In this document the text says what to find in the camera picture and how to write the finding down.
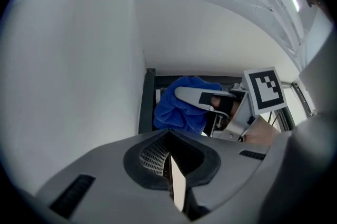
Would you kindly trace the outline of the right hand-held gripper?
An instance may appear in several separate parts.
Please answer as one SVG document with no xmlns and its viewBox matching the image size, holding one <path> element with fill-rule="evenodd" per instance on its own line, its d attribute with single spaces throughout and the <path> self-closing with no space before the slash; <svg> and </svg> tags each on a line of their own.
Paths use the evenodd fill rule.
<svg viewBox="0 0 337 224">
<path fill-rule="evenodd" d="M 261 115 L 287 106 L 274 67 L 243 72 L 242 81 L 227 91 L 177 87 L 177 99 L 216 113 L 210 136 L 229 141 L 273 141 L 280 132 Z"/>
</svg>

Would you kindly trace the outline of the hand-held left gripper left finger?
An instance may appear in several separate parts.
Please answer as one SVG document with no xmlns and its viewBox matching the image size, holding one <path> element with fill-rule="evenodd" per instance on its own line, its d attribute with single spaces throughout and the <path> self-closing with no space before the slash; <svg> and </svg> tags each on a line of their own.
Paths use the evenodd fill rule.
<svg viewBox="0 0 337 224">
<path fill-rule="evenodd" d="M 152 131 L 92 149 L 52 176 L 36 194 L 49 207 L 79 175 L 94 177 L 71 223 L 189 223 L 167 190 L 145 189 L 126 172 L 125 153 L 159 135 Z"/>
</svg>

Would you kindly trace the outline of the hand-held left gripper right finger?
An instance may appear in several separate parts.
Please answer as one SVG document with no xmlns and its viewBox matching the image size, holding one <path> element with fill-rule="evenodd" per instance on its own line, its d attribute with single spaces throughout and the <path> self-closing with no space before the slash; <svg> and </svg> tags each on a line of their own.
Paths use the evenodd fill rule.
<svg viewBox="0 0 337 224">
<path fill-rule="evenodd" d="M 170 131 L 170 154 L 182 175 L 174 183 L 183 209 L 171 218 L 257 218 L 271 179 L 264 178 L 268 146 Z"/>
</svg>

